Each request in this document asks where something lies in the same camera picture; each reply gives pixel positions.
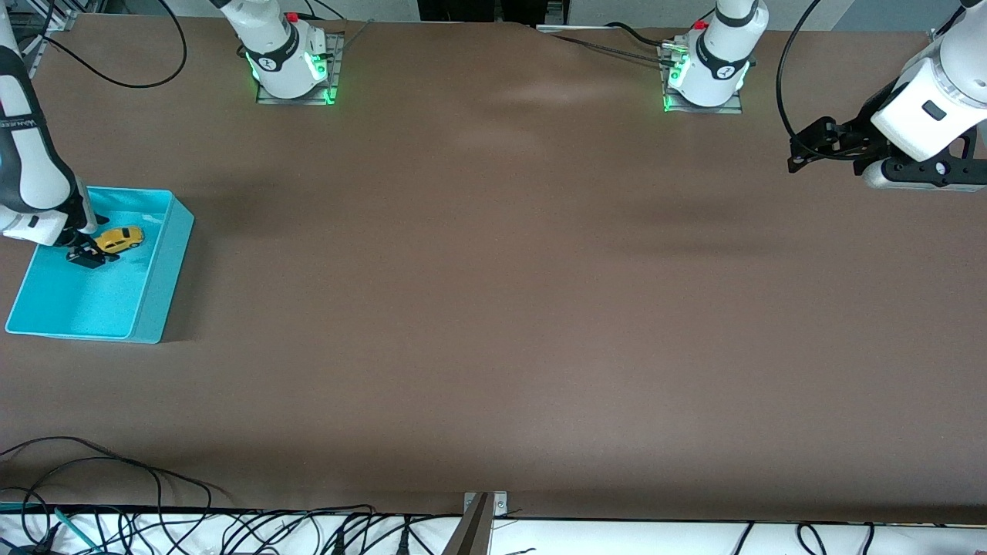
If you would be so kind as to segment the aluminium frame profile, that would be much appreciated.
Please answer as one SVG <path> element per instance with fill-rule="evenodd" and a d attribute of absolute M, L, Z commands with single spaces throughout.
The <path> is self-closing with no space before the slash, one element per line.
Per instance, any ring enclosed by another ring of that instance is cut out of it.
<path fill-rule="evenodd" d="M 948 20 L 945 21 L 944 24 L 940 25 L 940 27 L 930 31 L 930 35 L 928 35 L 928 42 L 937 42 L 942 38 L 942 36 L 947 35 L 948 32 L 951 31 L 956 25 L 965 20 L 968 12 L 978 8 L 981 5 L 987 5 L 987 0 L 959 0 L 958 7 L 952 15 L 948 17 Z"/>
<path fill-rule="evenodd" d="M 84 12 L 87 0 L 0 0 L 6 8 L 14 31 L 38 32 L 40 29 L 64 29 L 74 15 Z"/>

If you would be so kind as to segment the brown table mat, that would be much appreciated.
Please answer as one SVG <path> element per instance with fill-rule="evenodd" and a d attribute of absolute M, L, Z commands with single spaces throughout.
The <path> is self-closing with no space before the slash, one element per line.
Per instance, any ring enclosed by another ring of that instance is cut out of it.
<path fill-rule="evenodd" d="M 94 185 L 195 217 L 157 345 L 3 330 L 0 464 L 82 446 L 249 508 L 987 521 L 987 192 L 787 172 L 765 35 L 735 116 L 518 25 L 346 26 L 334 106 L 261 106 L 223 20 L 126 90 L 35 87 Z"/>

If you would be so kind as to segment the turquoise plastic bin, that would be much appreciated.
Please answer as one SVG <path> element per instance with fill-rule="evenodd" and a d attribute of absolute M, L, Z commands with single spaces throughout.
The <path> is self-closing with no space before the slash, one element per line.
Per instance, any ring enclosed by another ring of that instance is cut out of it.
<path fill-rule="evenodd" d="M 182 271 L 194 215 L 169 190 L 90 187 L 109 227 L 133 225 L 143 242 L 98 268 L 38 246 L 15 296 L 11 334 L 86 341 L 157 344 Z"/>

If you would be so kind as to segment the yellow beetle toy car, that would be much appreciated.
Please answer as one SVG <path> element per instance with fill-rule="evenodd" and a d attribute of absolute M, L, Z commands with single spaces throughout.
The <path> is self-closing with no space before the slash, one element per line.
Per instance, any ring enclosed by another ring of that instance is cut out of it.
<path fill-rule="evenodd" d="M 102 232 L 95 237 L 96 246 L 110 255 L 117 255 L 138 248 L 145 236 L 139 226 L 120 226 Z"/>

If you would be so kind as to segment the black box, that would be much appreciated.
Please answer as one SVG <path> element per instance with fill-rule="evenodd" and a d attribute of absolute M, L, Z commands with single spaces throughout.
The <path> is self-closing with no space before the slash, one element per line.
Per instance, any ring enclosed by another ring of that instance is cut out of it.
<path fill-rule="evenodd" d="M 420 18 L 437 22 L 494 22 L 497 5 L 505 22 L 536 27 L 545 22 L 554 0 L 417 0 Z"/>

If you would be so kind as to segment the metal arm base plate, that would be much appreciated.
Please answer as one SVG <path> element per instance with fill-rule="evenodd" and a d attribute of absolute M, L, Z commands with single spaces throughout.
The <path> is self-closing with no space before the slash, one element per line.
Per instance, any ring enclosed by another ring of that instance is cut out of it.
<path fill-rule="evenodd" d="M 268 94 L 256 83 L 256 103 L 273 106 L 334 106 L 341 80 L 343 46 L 345 35 L 341 32 L 332 32 L 325 36 L 325 54 L 316 66 L 324 80 L 306 95 L 296 99 L 279 99 Z"/>
<path fill-rule="evenodd" d="M 739 115 L 743 112 L 740 88 L 750 67 L 746 60 L 705 66 L 695 60 L 685 43 L 667 42 L 657 49 L 662 68 L 664 112 Z"/>

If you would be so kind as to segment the grey metal bar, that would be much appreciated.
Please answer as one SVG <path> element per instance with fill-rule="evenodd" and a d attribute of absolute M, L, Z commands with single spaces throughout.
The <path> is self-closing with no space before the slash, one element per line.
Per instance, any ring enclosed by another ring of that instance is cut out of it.
<path fill-rule="evenodd" d="M 496 508 L 494 493 L 483 492 L 473 495 L 442 555 L 487 555 L 491 521 Z"/>

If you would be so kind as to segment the small metal bracket plate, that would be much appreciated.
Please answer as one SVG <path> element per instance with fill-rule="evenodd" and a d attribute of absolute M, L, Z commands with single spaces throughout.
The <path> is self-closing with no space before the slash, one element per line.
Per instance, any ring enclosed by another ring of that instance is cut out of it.
<path fill-rule="evenodd" d="M 463 513 L 469 509 L 469 506 L 473 505 L 473 501 L 478 499 L 478 496 L 482 494 L 481 492 L 466 492 L 464 495 L 463 503 Z M 491 498 L 491 506 L 493 506 L 493 516 L 502 517 L 508 514 L 508 495 L 505 491 L 489 492 Z"/>

